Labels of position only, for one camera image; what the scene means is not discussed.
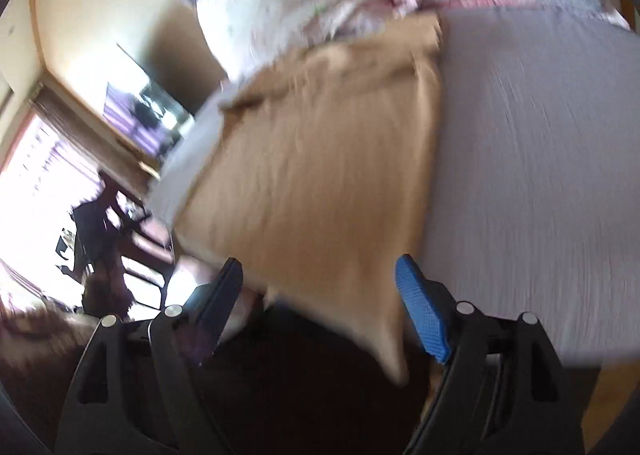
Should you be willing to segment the tan long-sleeve shirt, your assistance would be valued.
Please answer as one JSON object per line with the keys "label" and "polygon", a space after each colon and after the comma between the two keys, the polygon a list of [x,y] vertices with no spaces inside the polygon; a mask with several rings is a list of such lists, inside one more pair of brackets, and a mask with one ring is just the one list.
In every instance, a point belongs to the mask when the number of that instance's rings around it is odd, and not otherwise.
{"label": "tan long-sleeve shirt", "polygon": [[434,14],[293,52],[224,112],[178,211],[181,246],[265,290],[405,380],[395,264],[421,241],[442,100]]}

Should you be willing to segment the lilac bed sheet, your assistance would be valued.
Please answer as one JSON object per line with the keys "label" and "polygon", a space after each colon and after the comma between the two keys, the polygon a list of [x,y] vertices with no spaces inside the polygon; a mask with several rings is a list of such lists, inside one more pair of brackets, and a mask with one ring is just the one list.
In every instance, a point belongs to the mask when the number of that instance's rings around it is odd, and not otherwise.
{"label": "lilac bed sheet", "polygon": [[[442,100],[410,255],[487,313],[536,313],[564,360],[637,357],[638,36],[548,10],[436,15]],[[260,71],[209,101],[149,195],[179,244],[176,215],[224,112]]]}

